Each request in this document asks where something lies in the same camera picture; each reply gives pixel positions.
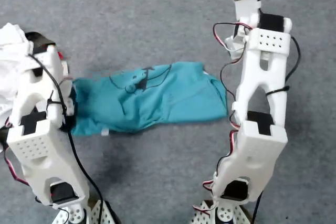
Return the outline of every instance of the blue shirt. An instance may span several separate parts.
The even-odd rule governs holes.
[[[177,62],[74,81],[74,135],[108,128],[137,132],[157,123],[206,122],[227,116],[226,91],[201,62]]]

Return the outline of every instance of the table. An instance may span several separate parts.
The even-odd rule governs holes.
[[[265,189],[258,223],[336,223],[335,0],[262,1],[264,12],[292,19],[302,62],[289,81],[289,143]],[[0,25],[20,24],[56,41],[74,77],[181,60],[203,61],[218,76],[229,58],[212,25],[234,17],[231,0],[0,0]],[[296,57],[292,46],[289,67]],[[240,73],[241,66],[227,69],[228,87],[237,87]],[[262,92],[250,103],[260,111],[267,106]],[[192,204],[209,198],[201,182],[227,153],[229,130],[227,120],[159,125],[139,134],[76,137],[75,144],[123,223],[187,223]],[[56,212],[35,203],[3,161],[0,184],[1,223],[52,222]]]

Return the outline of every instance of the white fabric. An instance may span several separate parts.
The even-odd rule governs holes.
[[[0,127],[5,125],[13,107],[20,64],[32,52],[33,43],[18,25],[7,23],[0,29]]]

